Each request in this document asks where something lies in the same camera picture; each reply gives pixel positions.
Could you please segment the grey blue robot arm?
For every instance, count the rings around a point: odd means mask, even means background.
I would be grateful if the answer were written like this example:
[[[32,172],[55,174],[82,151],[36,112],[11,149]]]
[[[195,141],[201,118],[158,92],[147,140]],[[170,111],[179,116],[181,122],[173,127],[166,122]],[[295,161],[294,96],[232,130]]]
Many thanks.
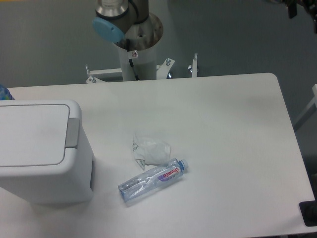
[[[147,0],[97,0],[95,32],[121,48],[147,49],[163,36],[160,19],[149,11]]]

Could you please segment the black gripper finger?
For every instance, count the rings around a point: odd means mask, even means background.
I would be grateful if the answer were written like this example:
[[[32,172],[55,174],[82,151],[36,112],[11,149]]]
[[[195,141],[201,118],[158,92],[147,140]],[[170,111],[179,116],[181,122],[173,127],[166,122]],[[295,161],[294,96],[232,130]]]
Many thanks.
[[[290,19],[297,16],[297,0],[287,0],[287,10]]]

